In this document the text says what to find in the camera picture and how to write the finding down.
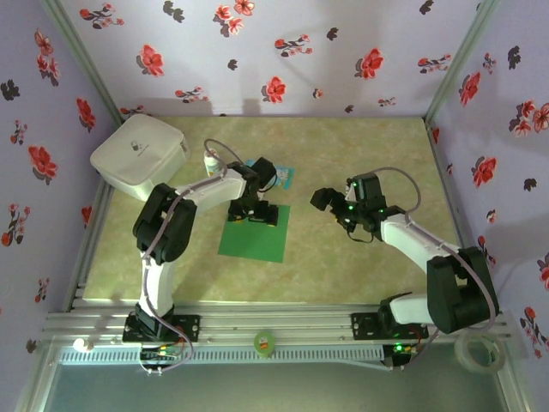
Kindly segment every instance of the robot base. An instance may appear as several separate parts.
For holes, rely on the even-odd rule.
[[[172,315],[170,318],[171,325],[182,330],[187,335],[191,342],[198,342],[198,334],[200,332],[200,316],[198,315]],[[135,314],[131,314],[126,318],[122,342],[124,343],[175,343],[179,341],[179,336],[160,325],[160,336],[156,336],[147,328]]]
[[[389,331],[383,326],[383,317],[377,312],[352,313],[351,325],[355,341],[415,339],[415,332],[419,333],[421,339],[429,337],[427,327],[422,327],[421,324],[398,324]]]

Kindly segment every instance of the green tape roll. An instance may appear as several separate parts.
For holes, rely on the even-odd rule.
[[[276,340],[271,332],[259,332],[254,339],[254,349],[263,358],[268,358],[275,350]]]

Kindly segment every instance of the glass panel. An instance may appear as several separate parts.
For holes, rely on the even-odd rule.
[[[139,366],[60,366],[49,412],[506,411],[495,375],[473,374],[452,345],[404,373],[342,364],[182,366],[161,378]]]

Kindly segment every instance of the white cable tray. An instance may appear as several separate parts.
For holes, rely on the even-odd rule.
[[[62,365],[133,365],[139,361],[139,348],[95,348],[81,353],[64,348],[59,357]],[[218,347],[196,348],[189,362],[193,365],[236,363],[309,363],[338,361],[381,361],[383,346],[283,346],[277,347],[268,358],[262,358],[253,348]]]

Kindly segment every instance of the blue card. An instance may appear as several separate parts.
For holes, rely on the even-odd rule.
[[[252,166],[256,161],[247,160],[245,162],[246,166]],[[293,167],[285,167],[285,166],[277,166],[276,167],[276,184],[275,186],[282,186],[282,189],[287,191],[290,188],[290,185],[292,184],[294,169]],[[272,178],[270,182],[268,182],[267,187],[270,187],[273,184],[273,180],[275,178]]]

